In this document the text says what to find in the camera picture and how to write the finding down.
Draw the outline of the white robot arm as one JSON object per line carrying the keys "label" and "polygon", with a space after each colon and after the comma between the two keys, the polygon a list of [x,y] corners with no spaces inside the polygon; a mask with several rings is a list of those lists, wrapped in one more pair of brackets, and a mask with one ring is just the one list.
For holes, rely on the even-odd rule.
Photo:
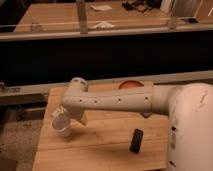
{"label": "white robot arm", "polygon": [[169,118],[168,171],[213,171],[213,85],[149,85],[90,92],[82,78],[71,80],[62,106],[79,121],[86,110],[138,112]]}

